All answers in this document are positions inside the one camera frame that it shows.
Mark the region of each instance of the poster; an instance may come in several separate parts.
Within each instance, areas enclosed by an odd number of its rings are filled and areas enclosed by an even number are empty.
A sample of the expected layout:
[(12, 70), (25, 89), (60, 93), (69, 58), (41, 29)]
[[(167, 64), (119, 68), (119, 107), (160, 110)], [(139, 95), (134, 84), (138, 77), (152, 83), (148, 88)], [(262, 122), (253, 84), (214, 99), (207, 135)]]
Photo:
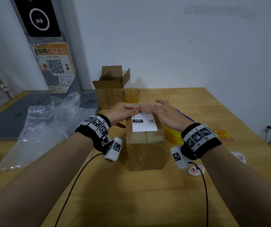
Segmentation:
[(66, 93), (76, 76), (67, 43), (32, 44), (31, 47), (49, 90)]

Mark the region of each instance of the wooden table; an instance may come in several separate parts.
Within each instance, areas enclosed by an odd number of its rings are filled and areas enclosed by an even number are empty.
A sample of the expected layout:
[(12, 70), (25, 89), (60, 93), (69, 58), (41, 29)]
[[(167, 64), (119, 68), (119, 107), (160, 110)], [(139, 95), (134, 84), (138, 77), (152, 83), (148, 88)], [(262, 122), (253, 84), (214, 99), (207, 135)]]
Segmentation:
[[(247, 164), (271, 183), (271, 148), (205, 88), (140, 90), (141, 103), (158, 98), (168, 99), (172, 106), (195, 121), (232, 131), (236, 141), (223, 140), (223, 144), (229, 151), (243, 153)], [(110, 137), (124, 139), (125, 134), (124, 129), (115, 126), (109, 130)], [(0, 160), (13, 145), (14, 142), (0, 142)], [(205, 226), (206, 197), (202, 177), (177, 169), (169, 151), (172, 146), (166, 141), (167, 163), (161, 170), (128, 171), (126, 147), (115, 163), (98, 156), (78, 179), (58, 226)], [(20, 171), (0, 172), (0, 189)], [(204, 175), (209, 198), (209, 226), (238, 226), (213, 185), (208, 169)], [(42, 226), (54, 226), (71, 186), (72, 183)]]

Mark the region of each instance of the taped cardboard box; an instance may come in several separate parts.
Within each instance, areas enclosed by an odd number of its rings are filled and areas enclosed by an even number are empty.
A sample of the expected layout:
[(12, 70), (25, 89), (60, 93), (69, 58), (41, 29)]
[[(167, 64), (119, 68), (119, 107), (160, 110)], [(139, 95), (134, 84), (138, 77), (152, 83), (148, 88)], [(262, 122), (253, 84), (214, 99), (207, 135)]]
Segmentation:
[(123, 90), (130, 79), (130, 69), (123, 75), (122, 66), (102, 66), (99, 80), (93, 81), (99, 108), (110, 109), (118, 102), (124, 102)]
[(157, 131), (133, 132), (132, 118), (126, 119), (126, 142), (129, 170), (161, 169), (166, 163), (165, 135), (157, 115)]

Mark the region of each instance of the box flap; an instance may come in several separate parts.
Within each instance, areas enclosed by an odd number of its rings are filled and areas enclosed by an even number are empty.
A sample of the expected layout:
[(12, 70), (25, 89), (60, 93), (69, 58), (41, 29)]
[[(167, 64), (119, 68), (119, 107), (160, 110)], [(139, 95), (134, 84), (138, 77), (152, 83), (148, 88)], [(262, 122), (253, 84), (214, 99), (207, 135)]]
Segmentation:
[(104, 77), (122, 77), (123, 71), (121, 65), (116, 66), (102, 66), (102, 80)]
[(96, 89), (122, 88), (118, 80), (94, 80), (92, 83)]
[(122, 78), (122, 87), (130, 80), (130, 68), (127, 70), (127, 72), (124, 74)]

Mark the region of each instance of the open cardboard box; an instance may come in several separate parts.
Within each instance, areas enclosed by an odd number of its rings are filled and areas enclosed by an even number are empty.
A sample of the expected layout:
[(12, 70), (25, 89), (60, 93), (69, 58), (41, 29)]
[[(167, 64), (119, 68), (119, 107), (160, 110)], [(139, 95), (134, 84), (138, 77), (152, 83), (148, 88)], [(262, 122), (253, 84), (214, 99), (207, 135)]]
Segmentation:
[(130, 79), (130, 68), (123, 75), (122, 66), (102, 66), (99, 80), (93, 81), (101, 109), (110, 109), (118, 102), (123, 102), (124, 85)]

